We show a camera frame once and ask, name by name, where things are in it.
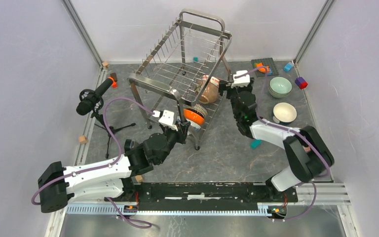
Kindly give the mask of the pale green ceramic bowl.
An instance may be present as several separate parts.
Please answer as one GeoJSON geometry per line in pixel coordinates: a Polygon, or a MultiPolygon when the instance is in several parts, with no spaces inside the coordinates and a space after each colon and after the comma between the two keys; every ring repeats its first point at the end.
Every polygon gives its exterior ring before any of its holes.
{"type": "Polygon", "coordinates": [[[276,91],[274,91],[271,87],[268,88],[268,91],[270,93],[270,95],[274,98],[284,98],[284,97],[287,97],[288,95],[291,94],[292,90],[288,91],[287,93],[278,93],[276,91]]]}

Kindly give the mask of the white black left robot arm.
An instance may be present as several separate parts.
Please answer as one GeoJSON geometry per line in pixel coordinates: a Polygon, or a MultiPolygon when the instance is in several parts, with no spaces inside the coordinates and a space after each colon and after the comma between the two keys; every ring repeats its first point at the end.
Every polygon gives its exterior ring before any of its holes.
{"type": "Polygon", "coordinates": [[[38,179],[38,190],[32,204],[42,213],[58,211],[68,203],[98,198],[121,198],[130,201],[135,196],[131,178],[153,170],[170,155],[174,146],[185,144],[191,122],[178,122],[177,128],[161,126],[141,144],[131,147],[112,160],[82,166],[51,163],[38,179]]]}

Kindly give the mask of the steel two-tier dish rack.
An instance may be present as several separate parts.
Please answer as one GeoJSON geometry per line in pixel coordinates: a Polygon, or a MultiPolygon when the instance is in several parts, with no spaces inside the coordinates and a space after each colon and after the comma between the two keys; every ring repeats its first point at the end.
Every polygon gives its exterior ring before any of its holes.
{"type": "Polygon", "coordinates": [[[198,104],[206,88],[203,75],[231,80],[225,58],[231,41],[221,17],[184,8],[137,71],[128,76],[135,100],[142,101],[141,90],[154,93],[157,99],[150,103],[152,109],[174,111],[184,121],[184,108],[198,104]]]}

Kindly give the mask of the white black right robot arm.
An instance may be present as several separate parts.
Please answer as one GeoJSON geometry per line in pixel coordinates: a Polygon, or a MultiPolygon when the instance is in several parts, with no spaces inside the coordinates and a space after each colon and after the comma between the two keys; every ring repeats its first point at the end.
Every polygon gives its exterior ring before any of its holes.
{"type": "Polygon", "coordinates": [[[334,157],[313,126],[295,128],[273,123],[257,114],[257,100],[252,93],[252,82],[247,86],[221,81],[219,94],[226,93],[239,132],[251,139],[262,140],[282,148],[288,167],[266,181],[265,195],[279,201],[285,191],[300,183],[330,175],[334,157]]]}

